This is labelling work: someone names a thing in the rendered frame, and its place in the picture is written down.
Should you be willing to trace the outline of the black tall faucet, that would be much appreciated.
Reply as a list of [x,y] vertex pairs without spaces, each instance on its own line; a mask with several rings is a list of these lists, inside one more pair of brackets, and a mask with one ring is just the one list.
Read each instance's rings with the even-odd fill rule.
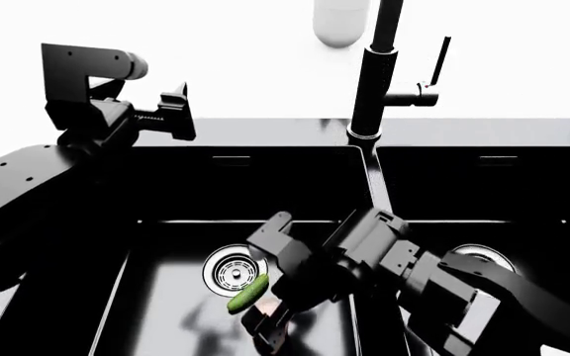
[[384,98],[390,88],[398,50],[394,47],[405,0],[379,0],[371,44],[364,49],[347,133],[362,140],[381,135]]

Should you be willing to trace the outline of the pinkish brown vegetable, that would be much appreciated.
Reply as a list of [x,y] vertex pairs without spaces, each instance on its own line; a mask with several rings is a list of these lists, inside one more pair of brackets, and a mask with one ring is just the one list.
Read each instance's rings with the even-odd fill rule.
[[274,331],[284,336],[287,334],[291,311],[278,299],[261,299],[254,305],[260,312],[258,331]]

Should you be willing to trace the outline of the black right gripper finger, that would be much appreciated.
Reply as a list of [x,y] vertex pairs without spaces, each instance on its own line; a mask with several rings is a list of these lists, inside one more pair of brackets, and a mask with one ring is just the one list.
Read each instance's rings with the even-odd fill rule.
[[288,277],[297,275],[311,256],[311,250],[304,242],[289,236],[292,221],[290,213],[276,213],[246,240],[252,260],[274,257],[278,269]]
[[276,355],[287,339],[287,328],[293,315],[287,305],[276,305],[272,313],[252,306],[241,317],[241,325],[260,355]]

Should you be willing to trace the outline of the white rounded cylinder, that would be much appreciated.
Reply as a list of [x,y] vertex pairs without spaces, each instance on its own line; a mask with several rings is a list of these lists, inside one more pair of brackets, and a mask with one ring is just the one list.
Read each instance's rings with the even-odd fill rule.
[[314,0],[314,35],[335,49],[355,44],[365,31],[369,5],[370,0]]

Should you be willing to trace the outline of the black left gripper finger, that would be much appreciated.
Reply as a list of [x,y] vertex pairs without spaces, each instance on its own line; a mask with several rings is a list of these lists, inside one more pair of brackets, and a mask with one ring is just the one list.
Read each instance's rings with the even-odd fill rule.
[[158,109],[187,112],[189,110],[187,82],[182,82],[173,91],[162,92],[160,94]]
[[193,141],[196,138],[192,114],[187,102],[160,102],[156,112],[162,117],[165,128],[173,138],[184,141]]

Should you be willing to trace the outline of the black double sink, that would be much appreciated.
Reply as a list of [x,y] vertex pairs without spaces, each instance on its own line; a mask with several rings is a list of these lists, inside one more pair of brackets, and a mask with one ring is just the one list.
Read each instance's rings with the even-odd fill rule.
[[[387,120],[371,141],[339,119],[202,119],[196,129],[187,143],[163,133],[137,143],[188,160],[189,201],[138,224],[89,356],[439,356],[384,287],[295,314],[280,351],[260,355],[241,325],[249,308],[228,313],[231,299],[206,287],[202,267],[280,212],[292,216],[289,236],[317,246],[353,211],[385,210],[435,256],[487,245],[570,305],[570,121]],[[257,302],[278,299],[282,273],[265,260]]]

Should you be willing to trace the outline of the green cucumber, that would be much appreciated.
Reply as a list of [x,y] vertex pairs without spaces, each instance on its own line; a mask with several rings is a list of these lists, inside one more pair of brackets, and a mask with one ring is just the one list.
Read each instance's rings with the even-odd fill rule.
[[240,313],[254,305],[269,287],[269,276],[259,275],[255,280],[234,296],[227,304],[230,314]]

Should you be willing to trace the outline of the steel sink drain strainer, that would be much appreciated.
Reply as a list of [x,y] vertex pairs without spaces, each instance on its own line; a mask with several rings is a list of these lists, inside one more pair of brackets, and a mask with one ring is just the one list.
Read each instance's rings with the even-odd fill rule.
[[260,275],[268,274],[267,260],[253,260],[246,245],[226,245],[213,251],[202,267],[206,287],[218,296],[233,298]]
[[519,273],[516,265],[505,254],[502,254],[500,251],[497,251],[487,245],[468,243],[458,245],[457,247],[450,249],[449,252],[476,257],[480,260],[496,263],[498,266],[501,266],[515,274]]

